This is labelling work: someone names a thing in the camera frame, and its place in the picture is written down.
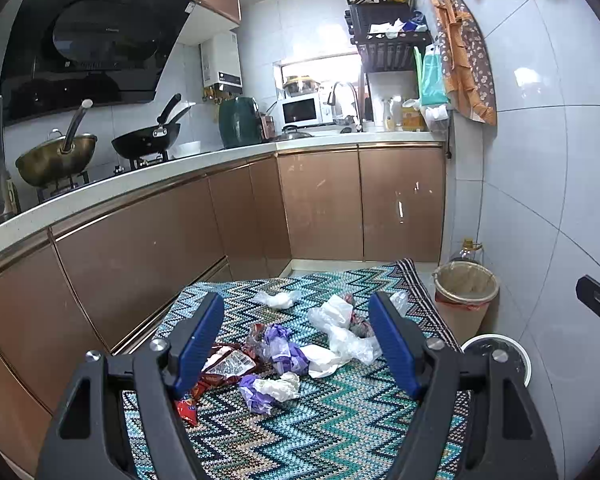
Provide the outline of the red snack wrapper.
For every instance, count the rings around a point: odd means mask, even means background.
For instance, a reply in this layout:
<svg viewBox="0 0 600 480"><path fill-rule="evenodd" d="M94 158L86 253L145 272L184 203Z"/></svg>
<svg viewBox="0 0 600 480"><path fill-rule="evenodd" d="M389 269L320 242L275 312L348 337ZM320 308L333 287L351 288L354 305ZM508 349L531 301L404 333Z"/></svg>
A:
<svg viewBox="0 0 600 480"><path fill-rule="evenodd" d="M197 405L209 390L236 385L261 365L257 353L239 344L214 344L195 385L188 387L175 403L183 422L198 424Z"/></svg>

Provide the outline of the white plastic bag trash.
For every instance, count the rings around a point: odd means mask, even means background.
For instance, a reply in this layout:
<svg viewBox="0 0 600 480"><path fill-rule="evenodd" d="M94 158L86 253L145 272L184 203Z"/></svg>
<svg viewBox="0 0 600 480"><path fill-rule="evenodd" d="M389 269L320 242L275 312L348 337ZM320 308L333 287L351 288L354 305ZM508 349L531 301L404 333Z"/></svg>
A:
<svg viewBox="0 0 600 480"><path fill-rule="evenodd" d="M311 308L306 316L313 328L327 338L328 347L340 356L363 365L374 364L382 355L375 336L360 338L349 330L352 307L341 296L332 295L321 307Z"/></svg>

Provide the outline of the white paper napkin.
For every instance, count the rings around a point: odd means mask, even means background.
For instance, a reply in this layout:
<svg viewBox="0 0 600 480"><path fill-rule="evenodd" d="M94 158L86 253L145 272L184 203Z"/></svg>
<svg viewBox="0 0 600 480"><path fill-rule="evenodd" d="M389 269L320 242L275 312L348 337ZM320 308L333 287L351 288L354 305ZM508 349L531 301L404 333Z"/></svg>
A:
<svg viewBox="0 0 600 480"><path fill-rule="evenodd" d="M308 374L314 379L335 374L340 367L349 363L346 356L340 356L332 350L320 347L317 344L308 344L301 347L300 350L309 362Z"/></svg>

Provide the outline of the purple and white wrapper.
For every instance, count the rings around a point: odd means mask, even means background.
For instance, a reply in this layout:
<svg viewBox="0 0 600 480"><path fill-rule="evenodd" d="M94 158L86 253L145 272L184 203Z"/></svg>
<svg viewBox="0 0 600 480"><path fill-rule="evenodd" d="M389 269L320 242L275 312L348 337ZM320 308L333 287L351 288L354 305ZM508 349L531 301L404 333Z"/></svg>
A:
<svg viewBox="0 0 600 480"><path fill-rule="evenodd" d="M269 415L277 403L298 398L300 377L291 372L284 373L277 379L247 375L238 382L238 390L251 413Z"/></svg>

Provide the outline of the white tissue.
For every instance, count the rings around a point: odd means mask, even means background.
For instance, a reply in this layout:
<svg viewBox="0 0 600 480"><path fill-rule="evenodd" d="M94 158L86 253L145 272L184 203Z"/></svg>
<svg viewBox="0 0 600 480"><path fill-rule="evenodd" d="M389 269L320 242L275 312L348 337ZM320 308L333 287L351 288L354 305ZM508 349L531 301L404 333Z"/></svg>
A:
<svg viewBox="0 0 600 480"><path fill-rule="evenodd" d="M300 301L301 296L302 293L298 290L278 292L275 295L269 295L266 292L257 292L253 297L253 302L259 306L273 310L288 310Z"/></svg>

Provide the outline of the red grey plastic bag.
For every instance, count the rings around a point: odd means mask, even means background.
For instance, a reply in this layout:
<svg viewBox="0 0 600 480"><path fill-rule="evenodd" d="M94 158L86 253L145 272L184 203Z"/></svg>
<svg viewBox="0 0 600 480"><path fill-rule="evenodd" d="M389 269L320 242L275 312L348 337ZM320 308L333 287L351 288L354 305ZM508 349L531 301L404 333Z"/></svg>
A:
<svg viewBox="0 0 600 480"><path fill-rule="evenodd" d="M360 338L370 338L374 336L373 327L368 322L367 318L364 318L363 312L355 307L355 299L352 294L343 294L341 298L352 307L352 313L350 316L349 330Z"/></svg>

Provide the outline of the beige waste bin with liner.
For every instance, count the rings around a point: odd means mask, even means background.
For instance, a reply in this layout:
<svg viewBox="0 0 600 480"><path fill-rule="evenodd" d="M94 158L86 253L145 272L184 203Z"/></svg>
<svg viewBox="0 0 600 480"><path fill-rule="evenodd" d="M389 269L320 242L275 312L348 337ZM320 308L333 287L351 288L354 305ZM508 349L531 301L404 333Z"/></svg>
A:
<svg viewBox="0 0 600 480"><path fill-rule="evenodd" d="M456 341L464 344L478 334L500 282L485 266L468 260L445 263L432 278L434 304Z"/></svg>

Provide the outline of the yellow cap oil bottle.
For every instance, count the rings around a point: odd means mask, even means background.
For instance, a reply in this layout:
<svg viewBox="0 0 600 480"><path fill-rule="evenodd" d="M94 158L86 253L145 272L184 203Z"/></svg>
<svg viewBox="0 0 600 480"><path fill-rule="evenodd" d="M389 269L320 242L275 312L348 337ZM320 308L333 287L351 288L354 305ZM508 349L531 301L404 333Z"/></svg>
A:
<svg viewBox="0 0 600 480"><path fill-rule="evenodd" d="M462 246L451 256L451 261L483 263L483 246L471 238L464 238Z"/></svg>

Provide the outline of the yellow container on counter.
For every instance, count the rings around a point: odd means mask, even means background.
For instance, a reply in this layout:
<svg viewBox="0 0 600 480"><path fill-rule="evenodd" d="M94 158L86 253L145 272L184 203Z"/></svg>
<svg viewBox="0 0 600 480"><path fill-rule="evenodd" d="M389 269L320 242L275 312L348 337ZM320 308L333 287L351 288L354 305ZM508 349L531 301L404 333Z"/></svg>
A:
<svg viewBox="0 0 600 480"><path fill-rule="evenodd" d="M401 104L401 125L404 131L427 130L419 100L406 100Z"/></svg>

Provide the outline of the black frying pan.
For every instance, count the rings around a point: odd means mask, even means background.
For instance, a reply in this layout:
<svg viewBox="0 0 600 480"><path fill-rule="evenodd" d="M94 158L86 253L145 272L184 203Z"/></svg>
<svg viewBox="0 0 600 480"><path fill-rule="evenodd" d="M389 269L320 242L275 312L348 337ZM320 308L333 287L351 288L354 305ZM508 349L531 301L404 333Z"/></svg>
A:
<svg viewBox="0 0 600 480"><path fill-rule="evenodd" d="M181 130L181 119L195 106L187 103L175 115L174 108L181 103L181 93L175 93L156 119L155 125L136 129L117 136L111 141L118 155L135 162L151 154L166 154L166 151L178 140Z"/></svg>

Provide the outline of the white microwave oven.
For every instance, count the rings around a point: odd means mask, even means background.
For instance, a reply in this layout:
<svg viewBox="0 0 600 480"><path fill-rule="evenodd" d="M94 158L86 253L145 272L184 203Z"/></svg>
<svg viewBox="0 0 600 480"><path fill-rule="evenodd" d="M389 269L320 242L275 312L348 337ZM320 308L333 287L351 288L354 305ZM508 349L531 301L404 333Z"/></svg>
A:
<svg viewBox="0 0 600 480"><path fill-rule="evenodd" d="M321 95L318 92L282 99L283 125L313 127L325 118Z"/></svg>

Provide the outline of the teal hanging bag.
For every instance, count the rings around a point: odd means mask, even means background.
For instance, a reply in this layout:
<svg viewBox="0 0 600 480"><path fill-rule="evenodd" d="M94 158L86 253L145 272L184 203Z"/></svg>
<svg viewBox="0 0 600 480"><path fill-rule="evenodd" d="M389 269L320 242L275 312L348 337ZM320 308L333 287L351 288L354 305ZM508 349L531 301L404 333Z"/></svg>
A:
<svg viewBox="0 0 600 480"><path fill-rule="evenodd" d="M439 106L449 102L446 95L440 48L430 44L420 52L414 47L414 59L421 106Z"/></svg>

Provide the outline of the orange patterned apron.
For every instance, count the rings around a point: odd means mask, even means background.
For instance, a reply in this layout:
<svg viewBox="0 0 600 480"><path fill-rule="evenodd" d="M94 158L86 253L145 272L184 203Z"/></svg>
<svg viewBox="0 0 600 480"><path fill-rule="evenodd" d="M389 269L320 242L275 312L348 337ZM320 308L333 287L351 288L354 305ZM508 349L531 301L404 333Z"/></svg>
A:
<svg viewBox="0 0 600 480"><path fill-rule="evenodd" d="M446 94L465 118L495 126L495 87L486 40L464 0L430 0Z"/></svg>

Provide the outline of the black dish rack shelf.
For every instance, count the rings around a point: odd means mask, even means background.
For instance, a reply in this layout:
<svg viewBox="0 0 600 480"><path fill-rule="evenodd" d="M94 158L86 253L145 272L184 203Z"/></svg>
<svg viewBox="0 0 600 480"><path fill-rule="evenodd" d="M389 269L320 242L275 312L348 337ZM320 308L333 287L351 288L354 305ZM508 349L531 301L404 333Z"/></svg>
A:
<svg viewBox="0 0 600 480"><path fill-rule="evenodd" d="M416 53L432 43L424 14L415 0L346 0L350 43L366 73L414 70Z"/></svg>

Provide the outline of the black range hood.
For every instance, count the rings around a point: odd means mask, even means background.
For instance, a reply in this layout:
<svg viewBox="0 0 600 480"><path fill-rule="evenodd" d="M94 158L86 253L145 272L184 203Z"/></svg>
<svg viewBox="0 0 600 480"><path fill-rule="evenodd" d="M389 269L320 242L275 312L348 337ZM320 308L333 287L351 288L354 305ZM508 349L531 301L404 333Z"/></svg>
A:
<svg viewBox="0 0 600 480"><path fill-rule="evenodd" d="M22 0L0 93L6 124L97 106L148 103L192 0Z"/></svg>

